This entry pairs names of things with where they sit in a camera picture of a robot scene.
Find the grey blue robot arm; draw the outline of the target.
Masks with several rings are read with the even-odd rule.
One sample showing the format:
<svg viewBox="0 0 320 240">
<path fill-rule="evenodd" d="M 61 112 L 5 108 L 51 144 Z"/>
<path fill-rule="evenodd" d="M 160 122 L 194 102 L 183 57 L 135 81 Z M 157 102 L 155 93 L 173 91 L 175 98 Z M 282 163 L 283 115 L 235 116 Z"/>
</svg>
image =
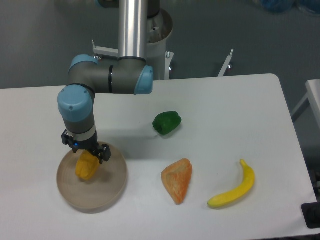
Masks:
<svg viewBox="0 0 320 240">
<path fill-rule="evenodd" d="M 58 94 L 58 110 L 65 124 L 62 143 L 74 153 L 86 150 L 107 162 L 107 144 L 99 144 L 94 101 L 99 94 L 148 95 L 153 90 L 154 69 L 147 64 L 147 21 L 160 13 L 158 0 L 99 0 L 103 8 L 119 9 L 116 66 L 102 66 L 89 55 L 76 56 L 68 70 L 68 85 Z"/>
</svg>

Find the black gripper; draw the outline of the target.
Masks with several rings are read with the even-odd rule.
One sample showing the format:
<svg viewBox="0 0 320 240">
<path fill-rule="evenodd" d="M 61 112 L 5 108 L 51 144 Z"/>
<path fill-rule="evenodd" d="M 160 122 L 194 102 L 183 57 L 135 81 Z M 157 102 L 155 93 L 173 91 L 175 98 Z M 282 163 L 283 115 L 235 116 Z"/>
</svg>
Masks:
<svg viewBox="0 0 320 240">
<path fill-rule="evenodd" d="M 74 135 L 68 135 L 67 129 L 61 135 L 62 143 L 69 146 L 73 153 L 76 153 L 78 150 L 86 150 L 90 154 L 93 154 L 98 158 L 100 164 L 108 162 L 112 156 L 110 146 L 108 144 L 98 143 L 98 134 L 95 131 L 94 134 L 85 140 L 76 139 Z"/>
</svg>

